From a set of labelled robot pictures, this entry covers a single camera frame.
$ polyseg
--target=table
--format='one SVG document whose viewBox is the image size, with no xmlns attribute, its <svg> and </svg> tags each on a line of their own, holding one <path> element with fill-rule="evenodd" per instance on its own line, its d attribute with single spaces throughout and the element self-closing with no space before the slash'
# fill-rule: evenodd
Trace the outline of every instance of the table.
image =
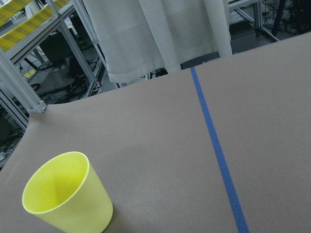
<svg viewBox="0 0 311 233">
<path fill-rule="evenodd" d="M 107 233 L 310 231 L 310 40 L 308 33 L 32 115 L 0 173 L 0 231 L 60 232 L 20 199 L 37 168 L 71 150 L 89 156 L 112 199 Z M 205 102 L 235 186 L 229 192 Z"/>
</svg>

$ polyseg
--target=gray floor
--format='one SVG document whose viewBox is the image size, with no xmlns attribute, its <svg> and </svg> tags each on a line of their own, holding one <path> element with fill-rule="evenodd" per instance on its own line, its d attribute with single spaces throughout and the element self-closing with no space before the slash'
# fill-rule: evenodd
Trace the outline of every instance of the gray floor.
<svg viewBox="0 0 311 233">
<path fill-rule="evenodd" d="M 251 6 L 244 8 L 242 10 L 245 11 L 250 16 L 253 16 L 253 8 Z M 234 18 L 234 22 L 244 21 L 243 18 L 241 18 L 239 15 L 237 15 L 235 13 L 233 14 L 232 17 Z M 263 23 L 266 22 L 267 18 L 269 18 L 269 13 L 265 13 L 265 15 L 263 17 L 263 20 L 264 20 Z M 270 39 L 267 35 L 265 35 L 265 33 L 260 32 L 260 31 L 255 31 L 251 26 L 252 25 L 246 26 L 243 33 L 237 32 L 237 34 L 234 34 L 234 33 L 231 34 L 231 36 L 232 36 L 232 44 L 231 45 L 232 45 L 234 53 L 243 52 L 246 50 L 250 50 L 253 48 L 264 46 L 266 44 L 273 43 L 273 40 Z M 285 31 L 279 31 L 277 37 L 280 40 L 282 40 L 282 39 L 292 37 L 294 35 L 296 35 L 296 34 L 295 33 L 288 33 Z M 90 50 L 89 53 L 86 54 L 86 57 L 88 57 L 89 60 L 95 59 L 96 51 Z M 208 54 L 206 56 L 202 56 L 202 57 L 193 59 L 191 61 L 188 61 L 188 62 L 182 64 L 182 68 L 185 69 L 185 68 L 189 68 L 192 66 L 196 66 L 196 65 L 199 65 L 203 62 L 208 62 L 209 60 L 212 60 L 212 59 L 215 59 L 218 57 L 219 57 L 218 53 Z M 39 64 L 37 64 L 38 62 L 36 61 L 35 58 L 33 58 L 31 56 L 29 56 L 28 58 L 31 61 L 36 62 L 36 65 L 39 65 Z M 29 65 L 27 63 L 22 62 L 21 66 L 23 67 L 23 70 L 21 72 L 22 74 L 26 73 L 27 70 L 29 70 Z M 71 80 L 68 80 L 65 77 L 60 77 L 60 79 L 65 79 L 65 81 L 68 83 L 71 82 Z M 101 86 L 99 87 L 99 89 L 96 93 L 93 93 L 94 95 L 117 88 L 117 86 L 114 83 L 110 82 L 108 74 L 103 67 L 102 67 L 102 70 L 98 76 L 98 80 L 101 83 Z M 54 83 L 49 82 L 48 84 L 45 83 L 45 86 L 46 86 L 45 88 L 48 89 L 49 88 L 48 85 L 54 85 L 55 86 Z M 52 96 L 52 99 L 57 99 L 59 97 L 62 97 L 63 94 L 64 93 L 60 92 L 57 95 Z M 7 153 L 7 154 L 3 154 L 3 153 L 0 154 L 0 169 L 1 169 L 1 167 L 5 164 L 6 160 L 9 158 L 10 153 L 14 150 L 14 148 L 18 144 L 19 140 L 21 139 L 23 132 L 18 128 L 18 126 L 12 120 L 12 118 L 9 117 L 4 111 L 2 113 L 2 116 L 0 116 L 0 117 L 4 117 L 5 119 L 8 119 L 8 121 L 4 120 L 1 122 L 2 128 L 3 128 L 4 124 L 10 124 L 13 126 L 13 129 L 7 135 L 7 139 L 0 140 L 0 142 L 2 143 L 2 145 L 0 147 L 0 152 L 4 151 Z"/>
</svg>

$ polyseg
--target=yellow cup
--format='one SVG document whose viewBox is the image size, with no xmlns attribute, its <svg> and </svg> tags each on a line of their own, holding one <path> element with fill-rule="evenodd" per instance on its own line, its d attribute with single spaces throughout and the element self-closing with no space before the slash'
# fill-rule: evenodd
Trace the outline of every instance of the yellow cup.
<svg viewBox="0 0 311 233">
<path fill-rule="evenodd" d="M 113 207 L 88 158 L 56 156 L 40 167 L 23 192 L 24 209 L 67 233 L 101 233 Z"/>
</svg>

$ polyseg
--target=white cloth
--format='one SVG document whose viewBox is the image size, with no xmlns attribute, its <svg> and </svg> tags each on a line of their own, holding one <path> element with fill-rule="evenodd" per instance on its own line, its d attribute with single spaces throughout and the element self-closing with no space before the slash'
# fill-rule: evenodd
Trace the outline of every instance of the white cloth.
<svg viewBox="0 0 311 233">
<path fill-rule="evenodd" d="M 232 54 L 227 0 L 84 0 L 109 78 L 127 83 L 157 68 L 169 73 L 211 52 Z"/>
</svg>

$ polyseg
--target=cup rim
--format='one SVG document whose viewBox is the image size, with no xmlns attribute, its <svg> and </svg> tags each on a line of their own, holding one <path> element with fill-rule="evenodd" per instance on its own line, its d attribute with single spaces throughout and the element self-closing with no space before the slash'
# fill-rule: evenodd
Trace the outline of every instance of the cup rim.
<svg viewBox="0 0 311 233">
<path fill-rule="evenodd" d="M 36 212 L 36 211 L 31 211 L 31 210 L 29 210 L 29 209 L 25 206 L 25 204 L 24 204 L 24 197 L 25 197 L 25 191 L 26 191 L 26 189 L 27 189 L 29 183 L 31 182 L 31 180 L 32 180 L 33 177 L 35 176 L 35 174 L 36 174 L 39 170 L 43 169 L 43 168 L 44 168 L 48 163 L 50 163 L 52 160 L 55 160 L 55 159 L 59 158 L 60 156 L 65 156 L 65 155 L 67 155 L 67 154 L 69 154 L 69 153 L 78 153 L 78 154 L 82 155 L 82 156 L 86 159 L 86 173 L 85 173 L 85 175 L 84 175 L 84 177 L 83 177 L 83 180 L 81 181 L 79 187 L 78 187 L 64 202 L 62 202 L 61 204 L 55 206 L 55 207 L 52 208 L 52 209 L 49 209 L 49 210 L 47 210 L 47 211 L 41 211 L 41 212 Z M 33 215 L 42 215 L 42 214 L 46 214 L 46 213 L 52 212 L 52 211 L 58 209 L 59 207 L 63 206 L 64 204 L 66 204 L 66 203 L 80 190 L 80 188 L 82 187 L 82 185 L 84 184 L 84 182 L 85 182 L 85 180 L 86 180 L 86 178 L 87 178 L 87 175 L 88 175 L 88 173 L 89 173 L 89 168 L 90 168 L 90 162 L 89 162 L 87 156 L 86 156 L 85 154 L 81 153 L 81 152 L 78 152 L 78 151 L 68 151 L 68 152 L 62 153 L 62 154 L 60 154 L 60 155 L 57 155 L 57 156 L 55 156 L 54 158 L 51 158 L 49 161 L 47 161 L 45 164 L 43 164 L 40 168 L 38 168 L 38 169 L 34 172 L 34 174 L 31 176 L 31 178 L 27 181 L 26 186 L 25 186 L 24 191 L 23 191 L 23 194 L 22 194 L 22 205 L 23 205 L 24 209 L 25 209 L 28 213 L 30 213 L 30 214 L 33 214 Z"/>
</svg>

